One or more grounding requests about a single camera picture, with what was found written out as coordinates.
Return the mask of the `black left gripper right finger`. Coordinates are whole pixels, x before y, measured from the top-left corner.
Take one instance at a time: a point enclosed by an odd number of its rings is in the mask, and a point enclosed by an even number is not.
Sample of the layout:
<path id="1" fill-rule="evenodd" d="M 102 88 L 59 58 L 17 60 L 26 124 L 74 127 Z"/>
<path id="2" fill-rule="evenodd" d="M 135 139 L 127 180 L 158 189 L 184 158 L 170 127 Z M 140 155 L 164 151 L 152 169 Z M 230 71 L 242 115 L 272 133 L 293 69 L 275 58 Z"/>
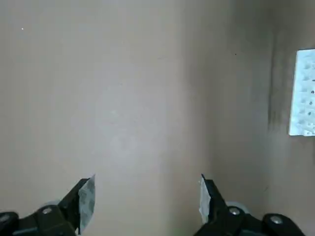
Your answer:
<path id="1" fill-rule="evenodd" d="M 268 213 L 261 220 L 241 204 L 226 202 L 212 179 L 201 175 L 199 236 L 303 236 L 302 230 L 288 217 Z"/>

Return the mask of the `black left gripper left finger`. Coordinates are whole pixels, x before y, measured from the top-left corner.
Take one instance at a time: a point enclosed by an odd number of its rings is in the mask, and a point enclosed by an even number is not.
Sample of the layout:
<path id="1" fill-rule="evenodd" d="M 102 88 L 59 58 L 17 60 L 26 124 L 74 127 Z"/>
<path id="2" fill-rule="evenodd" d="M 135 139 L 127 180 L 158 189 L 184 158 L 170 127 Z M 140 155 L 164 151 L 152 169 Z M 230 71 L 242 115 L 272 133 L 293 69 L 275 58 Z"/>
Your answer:
<path id="1" fill-rule="evenodd" d="M 80 179 L 58 202 L 20 218 L 13 211 L 0 213 L 2 236 L 80 236 L 95 210 L 95 176 Z"/>

